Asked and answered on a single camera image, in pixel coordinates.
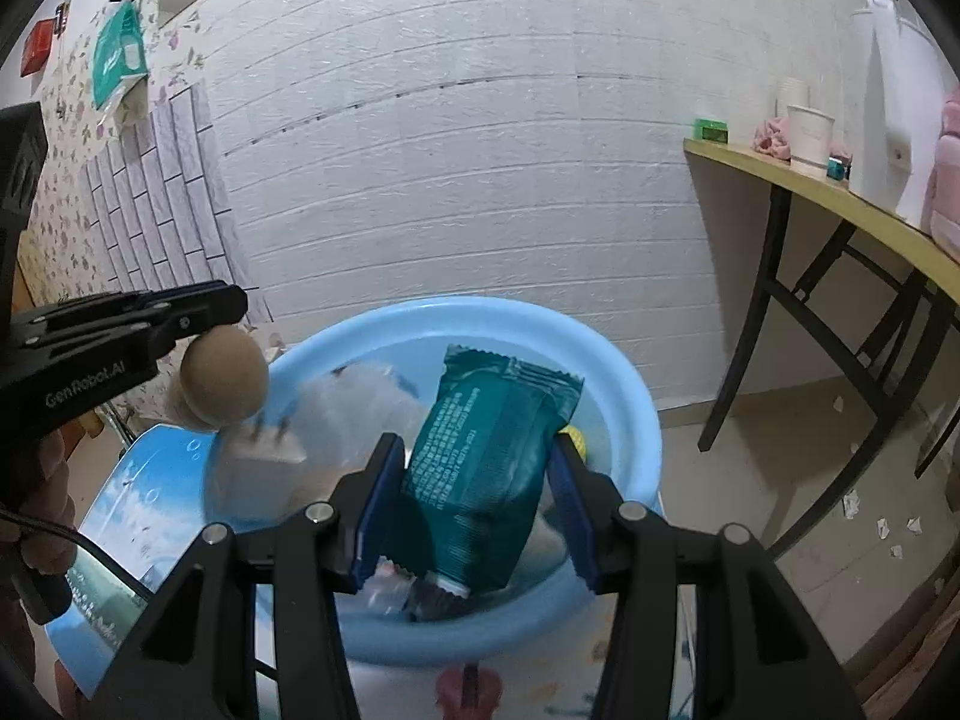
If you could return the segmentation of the person left hand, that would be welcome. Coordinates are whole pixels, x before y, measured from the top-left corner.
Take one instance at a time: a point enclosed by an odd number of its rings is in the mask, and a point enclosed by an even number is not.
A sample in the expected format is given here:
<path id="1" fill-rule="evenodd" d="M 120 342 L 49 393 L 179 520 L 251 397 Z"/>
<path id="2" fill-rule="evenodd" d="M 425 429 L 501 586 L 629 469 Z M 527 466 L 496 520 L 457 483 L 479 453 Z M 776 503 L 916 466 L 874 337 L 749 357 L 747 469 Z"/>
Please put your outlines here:
<path id="1" fill-rule="evenodd" d="M 75 502 L 68 494 L 70 470 L 60 431 L 49 434 L 39 444 L 37 461 L 43 470 L 44 481 L 21 507 L 21 514 L 42 518 L 62 527 L 73 527 Z M 41 574 L 63 574 L 75 562 L 76 546 L 68 539 L 43 533 L 23 536 L 14 523 L 2 523 L 2 543 L 20 544 L 26 564 Z"/>

